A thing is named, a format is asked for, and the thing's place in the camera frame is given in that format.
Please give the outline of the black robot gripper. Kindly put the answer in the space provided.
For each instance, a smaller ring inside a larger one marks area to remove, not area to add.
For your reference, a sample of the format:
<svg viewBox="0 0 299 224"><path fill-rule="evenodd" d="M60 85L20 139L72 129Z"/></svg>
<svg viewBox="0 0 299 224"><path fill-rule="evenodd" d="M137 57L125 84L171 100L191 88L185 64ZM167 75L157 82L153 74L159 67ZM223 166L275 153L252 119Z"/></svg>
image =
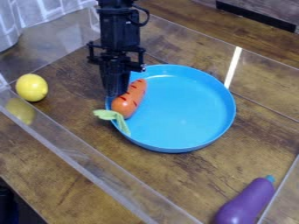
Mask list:
<svg viewBox="0 0 299 224"><path fill-rule="evenodd" d="M147 20L140 21L139 11L147 13L147 9L136 5L136 0L96 1L100 44L86 43L88 61L100 64L102 87L106 96L112 97L126 91L129 71L145 70L140 28L147 25Z"/></svg>

